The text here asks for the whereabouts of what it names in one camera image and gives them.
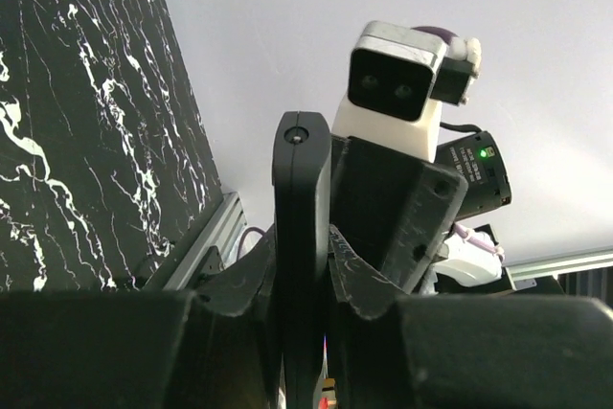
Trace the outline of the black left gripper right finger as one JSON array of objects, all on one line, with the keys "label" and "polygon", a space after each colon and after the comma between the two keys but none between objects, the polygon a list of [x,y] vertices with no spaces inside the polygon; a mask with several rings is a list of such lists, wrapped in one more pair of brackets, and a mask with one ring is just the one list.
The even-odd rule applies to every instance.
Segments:
[{"label": "black left gripper right finger", "polygon": [[409,295],[329,235],[343,408],[608,408],[612,311],[561,295]]}]

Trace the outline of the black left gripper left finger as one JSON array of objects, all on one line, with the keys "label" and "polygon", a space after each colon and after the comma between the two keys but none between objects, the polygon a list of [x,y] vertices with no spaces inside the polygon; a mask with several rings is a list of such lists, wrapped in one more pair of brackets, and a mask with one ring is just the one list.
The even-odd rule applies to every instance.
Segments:
[{"label": "black left gripper left finger", "polygon": [[272,408],[275,239],[197,290],[1,298],[5,408]]}]

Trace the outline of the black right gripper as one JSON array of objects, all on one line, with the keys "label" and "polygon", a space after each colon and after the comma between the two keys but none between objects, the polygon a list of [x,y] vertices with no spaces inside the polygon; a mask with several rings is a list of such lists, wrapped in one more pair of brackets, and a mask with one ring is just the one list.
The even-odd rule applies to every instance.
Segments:
[{"label": "black right gripper", "polygon": [[454,223],[468,184],[455,170],[358,138],[331,137],[330,223],[407,292]]}]

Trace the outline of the black remote control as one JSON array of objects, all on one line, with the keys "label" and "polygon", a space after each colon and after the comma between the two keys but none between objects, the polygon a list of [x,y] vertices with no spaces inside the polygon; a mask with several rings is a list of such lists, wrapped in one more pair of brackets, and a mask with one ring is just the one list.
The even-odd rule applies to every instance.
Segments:
[{"label": "black remote control", "polygon": [[321,393],[329,250],[331,138],[322,114],[282,115],[273,146],[276,282],[286,405]]}]

